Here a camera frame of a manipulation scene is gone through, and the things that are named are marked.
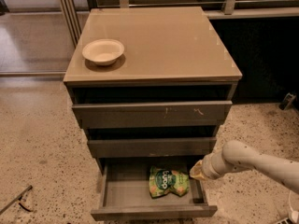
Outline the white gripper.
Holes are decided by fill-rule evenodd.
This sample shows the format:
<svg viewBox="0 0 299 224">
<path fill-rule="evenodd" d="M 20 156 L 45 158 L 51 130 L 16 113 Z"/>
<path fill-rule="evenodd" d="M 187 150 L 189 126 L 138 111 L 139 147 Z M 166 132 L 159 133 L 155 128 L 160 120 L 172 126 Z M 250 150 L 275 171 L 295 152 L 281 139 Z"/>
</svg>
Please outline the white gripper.
<svg viewBox="0 0 299 224">
<path fill-rule="evenodd" d="M 196 180 L 218 179 L 229 173 L 233 165 L 220 152 L 205 155 L 190 170 L 190 177 Z"/>
</svg>

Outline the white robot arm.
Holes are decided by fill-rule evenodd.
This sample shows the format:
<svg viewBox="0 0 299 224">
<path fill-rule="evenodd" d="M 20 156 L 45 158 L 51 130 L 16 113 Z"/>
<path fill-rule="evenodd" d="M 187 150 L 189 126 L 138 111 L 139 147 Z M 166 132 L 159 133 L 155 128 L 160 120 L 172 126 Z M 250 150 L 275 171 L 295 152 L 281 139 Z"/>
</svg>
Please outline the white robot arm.
<svg viewBox="0 0 299 224">
<path fill-rule="evenodd" d="M 299 193 L 299 162 L 263 154 L 240 141 L 227 142 L 219 152 L 210 153 L 190 170 L 197 180 L 218 179 L 226 174 L 256 170 L 287 189 Z"/>
</svg>

